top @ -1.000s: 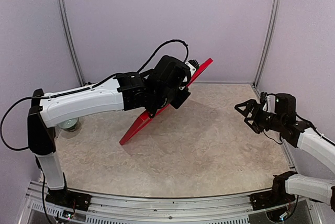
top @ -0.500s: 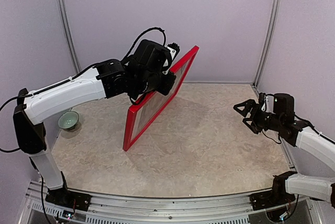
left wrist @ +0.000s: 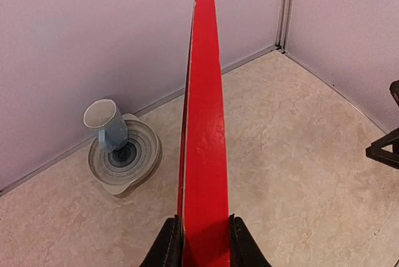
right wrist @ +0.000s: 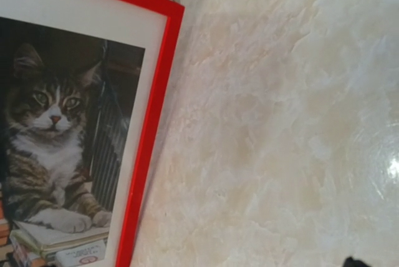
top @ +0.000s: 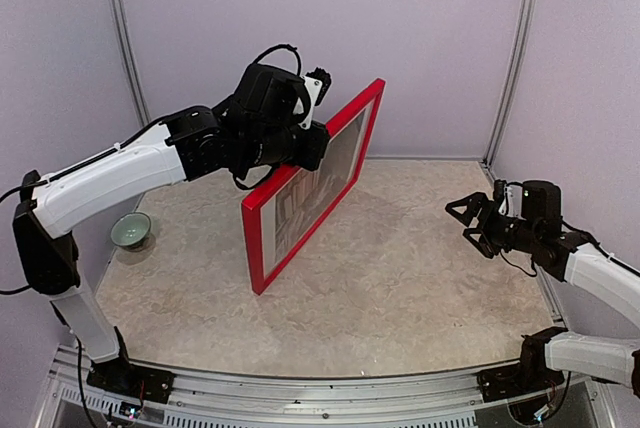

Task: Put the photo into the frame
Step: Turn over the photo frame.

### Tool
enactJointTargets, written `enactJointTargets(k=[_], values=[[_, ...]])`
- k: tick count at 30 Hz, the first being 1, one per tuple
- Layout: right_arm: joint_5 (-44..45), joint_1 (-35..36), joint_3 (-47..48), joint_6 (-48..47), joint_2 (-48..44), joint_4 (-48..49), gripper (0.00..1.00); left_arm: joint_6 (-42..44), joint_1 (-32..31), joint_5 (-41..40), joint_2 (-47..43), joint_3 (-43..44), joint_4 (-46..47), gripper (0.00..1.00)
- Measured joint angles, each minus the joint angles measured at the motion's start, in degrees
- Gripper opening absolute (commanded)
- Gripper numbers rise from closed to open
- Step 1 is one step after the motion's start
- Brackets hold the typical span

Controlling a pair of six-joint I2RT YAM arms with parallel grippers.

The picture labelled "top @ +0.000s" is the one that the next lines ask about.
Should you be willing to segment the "white mat board passe-partout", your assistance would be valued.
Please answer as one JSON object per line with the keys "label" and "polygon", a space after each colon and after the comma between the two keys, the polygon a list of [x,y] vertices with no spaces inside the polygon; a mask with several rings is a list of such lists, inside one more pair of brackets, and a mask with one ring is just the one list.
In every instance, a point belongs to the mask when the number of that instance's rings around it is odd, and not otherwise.
{"label": "white mat board passe-partout", "polygon": [[275,271],[352,179],[374,105],[369,101],[332,137],[317,170],[298,170],[261,208],[265,277]]}

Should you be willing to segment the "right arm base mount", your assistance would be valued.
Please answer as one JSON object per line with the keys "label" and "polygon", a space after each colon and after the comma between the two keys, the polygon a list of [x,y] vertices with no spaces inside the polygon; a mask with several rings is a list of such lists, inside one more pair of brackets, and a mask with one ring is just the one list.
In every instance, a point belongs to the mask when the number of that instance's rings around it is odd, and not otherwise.
{"label": "right arm base mount", "polygon": [[485,403],[506,400],[511,418],[522,426],[541,426],[564,403],[571,374],[546,366],[544,350],[524,346],[519,361],[477,374]]}

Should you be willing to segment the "cat photo print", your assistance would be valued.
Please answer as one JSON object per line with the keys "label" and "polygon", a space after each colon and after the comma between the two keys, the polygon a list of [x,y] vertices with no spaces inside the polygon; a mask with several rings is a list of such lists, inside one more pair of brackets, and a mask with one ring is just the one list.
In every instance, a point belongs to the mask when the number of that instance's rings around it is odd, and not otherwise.
{"label": "cat photo print", "polygon": [[275,262],[309,230],[352,177],[367,113],[360,113],[329,142],[320,167],[300,170],[276,195]]}

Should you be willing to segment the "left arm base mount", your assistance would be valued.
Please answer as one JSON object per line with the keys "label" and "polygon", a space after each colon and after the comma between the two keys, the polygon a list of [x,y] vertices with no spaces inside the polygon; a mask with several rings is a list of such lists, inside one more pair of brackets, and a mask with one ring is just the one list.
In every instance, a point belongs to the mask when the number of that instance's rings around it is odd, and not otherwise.
{"label": "left arm base mount", "polygon": [[124,371],[94,367],[87,376],[89,386],[143,402],[167,404],[175,374],[161,369],[132,365]]}

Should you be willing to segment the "red wooden picture frame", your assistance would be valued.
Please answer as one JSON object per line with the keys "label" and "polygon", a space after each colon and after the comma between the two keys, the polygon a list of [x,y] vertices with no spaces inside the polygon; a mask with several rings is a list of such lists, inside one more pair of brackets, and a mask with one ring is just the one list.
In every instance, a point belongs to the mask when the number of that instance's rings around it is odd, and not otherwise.
{"label": "red wooden picture frame", "polygon": [[272,196],[275,195],[279,188],[283,187],[284,184],[287,183],[298,170],[303,168],[288,165],[284,165],[278,168],[278,170],[275,171],[272,177],[270,177],[263,184],[251,191],[242,201],[241,213],[245,246],[251,286],[255,294],[260,295],[269,287],[269,285],[276,279],[276,277],[281,273],[284,267],[286,267],[287,264],[292,260],[294,255],[296,255],[297,252],[304,246],[304,244],[311,238],[314,232],[320,227],[320,225],[326,220],[329,214],[331,214],[331,212],[337,207],[337,205],[343,200],[346,194],[348,194],[351,188],[356,184],[364,163],[365,155],[369,147],[370,139],[373,133],[375,121],[378,115],[385,87],[386,82],[384,80],[380,78],[375,79],[367,88],[359,93],[353,100],[345,105],[344,108],[337,112],[327,122],[326,127],[328,128],[332,139],[332,137],[336,135],[346,123],[351,121],[353,117],[358,113],[358,111],[361,110],[369,101],[373,100],[375,102],[352,179],[340,192],[337,198],[330,204],[324,214],[322,214],[320,218],[314,223],[311,230],[307,232],[302,240],[296,244],[294,249],[285,257],[285,259],[277,266],[275,271],[272,272],[269,277],[265,277],[263,271],[261,208]]}

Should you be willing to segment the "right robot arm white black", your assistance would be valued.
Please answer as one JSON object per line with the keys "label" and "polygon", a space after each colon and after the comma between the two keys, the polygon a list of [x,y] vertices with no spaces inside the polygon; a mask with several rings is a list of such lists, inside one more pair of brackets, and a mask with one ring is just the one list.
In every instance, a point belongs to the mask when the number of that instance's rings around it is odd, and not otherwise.
{"label": "right robot arm white black", "polygon": [[[580,288],[639,322],[639,272],[607,253],[595,237],[563,220],[561,189],[542,180],[517,183],[521,193],[517,215],[511,215],[512,183],[498,180],[487,196],[475,192],[448,203],[446,212],[464,225],[463,236],[484,257],[517,251],[529,255],[536,271]],[[484,370],[483,397],[514,396],[561,383],[566,372],[639,391],[639,342],[582,335],[553,326],[526,335],[517,364],[506,374]]]}

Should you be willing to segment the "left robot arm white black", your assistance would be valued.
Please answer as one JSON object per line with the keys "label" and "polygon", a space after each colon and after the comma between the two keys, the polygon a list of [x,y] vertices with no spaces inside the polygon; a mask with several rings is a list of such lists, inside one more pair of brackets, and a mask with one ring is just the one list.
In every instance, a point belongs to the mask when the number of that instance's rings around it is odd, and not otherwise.
{"label": "left robot arm white black", "polygon": [[220,169],[241,187],[249,169],[282,164],[318,169],[330,139],[326,126],[294,115],[282,122],[252,114],[236,129],[219,107],[193,106],[164,116],[130,139],[57,173],[27,173],[12,228],[28,285],[48,296],[84,345],[95,374],[121,393],[140,371],[122,335],[106,320],[77,267],[73,229],[106,209],[156,188]]}

